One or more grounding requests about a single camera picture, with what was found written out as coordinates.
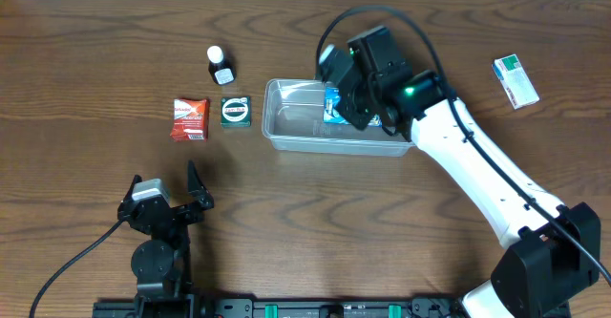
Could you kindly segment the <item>blue fever patch box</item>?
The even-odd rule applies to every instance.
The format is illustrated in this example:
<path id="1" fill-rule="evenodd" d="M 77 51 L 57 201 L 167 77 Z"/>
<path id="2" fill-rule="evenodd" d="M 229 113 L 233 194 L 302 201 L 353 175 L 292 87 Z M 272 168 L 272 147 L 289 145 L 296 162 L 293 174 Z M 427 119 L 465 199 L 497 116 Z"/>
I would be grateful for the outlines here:
<path id="1" fill-rule="evenodd" d="M 367 127 L 381 127 L 381 118 L 371 111 L 356 111 L 348 117 L 348 113 L 342 113 L 340 104 L 340 90 L 332 83 L 325 84 L 323 122 L 330 124 L 351 125 L 361 128 L 367 123 Z"/>

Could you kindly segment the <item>clear plastic container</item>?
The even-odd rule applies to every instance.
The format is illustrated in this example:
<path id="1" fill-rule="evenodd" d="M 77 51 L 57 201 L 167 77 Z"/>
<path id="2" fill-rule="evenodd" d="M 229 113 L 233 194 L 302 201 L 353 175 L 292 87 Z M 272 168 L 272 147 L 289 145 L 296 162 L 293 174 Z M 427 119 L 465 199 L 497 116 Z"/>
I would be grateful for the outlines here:
<path id="1" fill-rule="evenodd" d="M 402 157 L 412 147 L 381 128 L 359 131 L 350 124 L 327 123 L 327 85 L 316 80 L 272 79 L 265 88 L 263 135 L 280 151 Z"/>

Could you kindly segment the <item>white green medicine box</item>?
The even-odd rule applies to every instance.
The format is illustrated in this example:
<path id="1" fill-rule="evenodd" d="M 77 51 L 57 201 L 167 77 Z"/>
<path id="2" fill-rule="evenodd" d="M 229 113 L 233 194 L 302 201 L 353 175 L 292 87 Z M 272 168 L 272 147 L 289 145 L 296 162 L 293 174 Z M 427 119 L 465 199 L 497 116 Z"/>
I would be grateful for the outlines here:
<path id="1" fill-rule="evenodd" d="M 539 95 L 516 54 L 495 59 L 492 68 L 515 110 L 539 102 Z"/>

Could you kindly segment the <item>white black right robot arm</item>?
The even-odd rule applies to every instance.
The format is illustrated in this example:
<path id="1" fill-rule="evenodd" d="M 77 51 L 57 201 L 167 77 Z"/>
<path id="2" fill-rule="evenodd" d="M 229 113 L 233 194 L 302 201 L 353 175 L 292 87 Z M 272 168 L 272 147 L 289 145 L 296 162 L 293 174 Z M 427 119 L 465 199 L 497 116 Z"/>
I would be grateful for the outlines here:
<path id="1" fill-rule="evenodd" d="M 359 130 L 379 118 L 435 160 L 472 200 L 503 248 L 490 278 L 460 301 L 469 317 L 542 317 L 594 285 L 601 223 L 531 180 L 475 123 L 440 70 L 415 73 L 385 27 L 345 49 L 321 42 L 316 70 L 339 92 L 337 112 Z"/>

